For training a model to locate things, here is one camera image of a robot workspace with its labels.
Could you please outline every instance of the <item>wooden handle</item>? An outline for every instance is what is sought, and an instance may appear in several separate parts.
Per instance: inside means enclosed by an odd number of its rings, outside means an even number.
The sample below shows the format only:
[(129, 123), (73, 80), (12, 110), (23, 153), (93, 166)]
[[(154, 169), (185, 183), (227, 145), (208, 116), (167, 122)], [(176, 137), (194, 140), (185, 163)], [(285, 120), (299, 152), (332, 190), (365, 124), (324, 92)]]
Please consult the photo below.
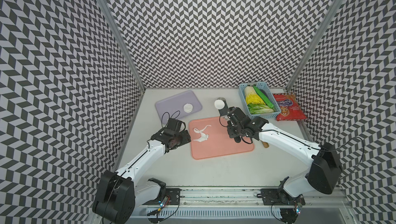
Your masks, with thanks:
[(265, 148), (270, 147), (270, 145), (269, 145), (268, 143), (266, 143), (266, 142), (262, 142), (262, 143), (263, 143), (263, 145), (264, 145)]

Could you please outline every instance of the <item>blue basket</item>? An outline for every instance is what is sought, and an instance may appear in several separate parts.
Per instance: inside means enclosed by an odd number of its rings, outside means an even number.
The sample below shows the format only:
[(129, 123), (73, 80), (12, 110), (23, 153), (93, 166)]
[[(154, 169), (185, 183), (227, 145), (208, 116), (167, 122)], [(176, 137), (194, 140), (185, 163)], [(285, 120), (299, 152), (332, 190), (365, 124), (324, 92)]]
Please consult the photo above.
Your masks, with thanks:
[(262, 117), (262, 118), (276, 118), (280, 114), (280, 108), (278, 103), (275, 101), (274, 95), (271, 93), (270, 88), (265, 82), (257, 82), (254, 83), (257, 88), (264, 90), (265, 95), (271, 101), (271, 103), (275, 106), (275, 112), (263, 113), (263, 114), (250, 114), (248, 105), (245, 100), (245, 88), (248, 86), (246, 83), (239, 84), (239, 96), (241, 97), (242, 105), (244, 107), (245, 114), (252, 119), (253, 117)]

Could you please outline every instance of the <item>black cable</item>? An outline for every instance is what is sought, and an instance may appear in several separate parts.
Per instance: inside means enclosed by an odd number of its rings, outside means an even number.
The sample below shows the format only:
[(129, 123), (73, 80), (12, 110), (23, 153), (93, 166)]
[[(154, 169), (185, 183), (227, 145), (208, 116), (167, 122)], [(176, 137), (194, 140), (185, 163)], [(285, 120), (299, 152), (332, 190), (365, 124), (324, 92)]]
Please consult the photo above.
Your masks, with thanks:
[(113, 191), (114, 191), (115, 187), (117, 186), (118, 181), (120, 181), (122, 175), (124, 175), (125, 172), (123, 172), (123, 173), (121, 174), (121, 176), (117, 179), (116, 183), (115, 183), (114, 186), (113, 186), (113, 189), (111, 190), (110, 196), (109, 196), (108, 199), (107, 199), (106, 207), (105, 207), (105, 210), (103, 211), (103, 214), (102, 214), (102, 224), (104, 224), (104, 223), (103, 223), (103, 219), (104, 219), (103, 216), (104, 216), (105, 213), (106, 213), (106, 209), (107, 209), (107, 206), (108, 206), (108, 202), (110, 201), (111, 195), (113, 194)]
[(162, 114), (162, 117), (161, 117), (161, 127), (162, 127), (162, 128), (164, 127), (163, 122), (162, 122), (162, 119), (164, 118), (165, 113), (168, 113), (168, 116), (169, 116), (168, 120), (171, 118), (171, 115), (169, 114), (169, 112), (164, 112), (164, 113)]
[(221, 125), (221, 126), (223, 126), (223, 127), (225, 127), (225, 128), (232, 127), (232, 125), (224, 126), (223, 124), (221, 124), (221, 121), (220, 121), (220, 120), (221, 120), (221, 116), (219, 116), (219, 122), (220, 122), (220, 125)]
[(161, 220), (160, 222), (162, 222), (162, 221), (164, 221), (164, 220), (168, 219), (169, 217), (171, 217), (172, 215), (174, 215), (174, 214), (177, 212), (177, 210), (179, 209), (179, 207), (180, 207), (180, 199), (179, 199), (179, 205), (177, 206), (177, 209), (176, 209), (176, 211), (175, 211), (175, 212), (173, 212), (173, 214), (171, 214), (170, 216), (168, 216), (168, 217), (166, 217), (165, 219)]
[(302, 142), (302, 141), (300, 141), (300, 140), (297, 140), (297, 139), (294, 138), (294, 137), (291, 137), (291, 136), (289, 136), (289, 135), (287, 135), (287, 134), (285, 134), (285, 133), (280, 132), (279, 130), (269, 129), (269, 130), (264, 130), (264, 131), (260, 131), (260, 132), (267, 132), (267, 131), (279, 132), (279, 133), (281, 133), (281, 134), (283, 134), (283, 135), (285, 135), (285, 136), (287, 136), (287, 137), (289, 137), (289, 138), (292, 138), (293, 140), (296, 140), (296, 141), (300, 142), (301, 144), (303, 144), (303, 145), (309, 147), (310, 149), (314, 149), (314, 150), (318, 150), (318, 151), (324, 151), (324, 152), (334, 152), (334, 151), (337, 151), (337, 150), (339, 150), (340, 148), (346, 146), (349, 142), (351, 142), (351, 141), (353, 140), (353, 138), (360, 138), (360, 137), (358, 137), (358, 136), (352, 137), (352, 139), (350, 139), (349, 141), (345, 142), (344, 144), (342, 144), (341, 146), (337, 147), (336, 149), (334, 149), (334, 150), (328, 150), (328, 149), (317, 149), (317, 148), (311, 147), (311, 146), (305, 144), (304, 142)]
[(180, 111), (175, 111), (169, 118), (176, 119), (179, 115), (180, 115)]
[(250, 143), (246, 142), (246, 141), (244, 140), (243, 136), (241, 136), (241, 139), (243, 140), (243, 142), (245, 142), (246, 144), (253, 144), (253, 140), (252, 140), (252, 138), (251, 138), (251, 137), (249, 137), (249, 138), (250, 138), (250, 140), (251, 140), (251, 142), (250, 142)]
[(364, 157), (364, 153), (365, 153), (365, 149), (364, 149), (364, 148), (365, 148), (364, 140), (363, 140), (362, 138), (360, 138), (360, 137), (355, 137), (355, 138), (360, 139), (360, 141), (362, 142), (362, 146), (363, 146), (362, 156), (360, 157), (359, 163), (355, 165), (355, 167), (353, 168), (353, 170), (352, 170), (351, 172), (349, 172), (349, 174), (347, 174), (347, 175), (345, 175), (344, 177), (340, 178), (339, 180), (344, 179), (344, 178), (350, 176), (350, 175), (356, 170), (356, 168), (363, 162), (363, 157)]
[(274, 202), (274, 203), (271, 204), (271, 214), (272, 214), (273, 217), (275, 217), (276, 220), (281, 221), (280, 219), (278, 219), (278, 218), (274, 215), (274, 212), (272, 212), (272, 207), (274, 206), (275, 203), (281, 203), (281, 202)]
[(180, 132), (183, 132), (183, 131), (185, 131), (185, 130), (186, 130), (186, 123), (185, 123), (185, 122), (181, 122), (181, 123), (183, 123), (183, 124), (184, 124), (184, 129), (183, 129), (182, 131), (180, 131)]

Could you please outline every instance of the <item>cookie package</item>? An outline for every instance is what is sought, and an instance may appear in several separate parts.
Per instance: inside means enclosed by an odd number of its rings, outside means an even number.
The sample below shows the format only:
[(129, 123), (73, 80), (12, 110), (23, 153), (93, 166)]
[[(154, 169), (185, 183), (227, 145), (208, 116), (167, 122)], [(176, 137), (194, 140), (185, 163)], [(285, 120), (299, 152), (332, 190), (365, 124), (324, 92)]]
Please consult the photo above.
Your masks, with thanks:
[(276, 117), (277, 121), (295, 121), (306, 119), (304, 112), (297, 103), (294, 94), (274, 94), (281, 113)]

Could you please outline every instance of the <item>chevron patterned wall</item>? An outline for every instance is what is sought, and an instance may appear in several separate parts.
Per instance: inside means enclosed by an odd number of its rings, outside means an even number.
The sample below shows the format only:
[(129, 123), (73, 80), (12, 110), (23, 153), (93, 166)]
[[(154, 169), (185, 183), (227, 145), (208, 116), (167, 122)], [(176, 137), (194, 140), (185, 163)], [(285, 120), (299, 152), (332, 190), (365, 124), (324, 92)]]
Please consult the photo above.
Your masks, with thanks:
[(0, 0), (0, 223), (83, 223), (140, 96), (94, 0)]
[[(396, 0), (344, 0), (295, 85), (315, 140), (365, 140), (341, 180), (362, 223), (396, 219)], [(345, 174), (362, 154), (342, 151)]]
[(146, 87), (285, 86), (332, 0), (107, 0)]

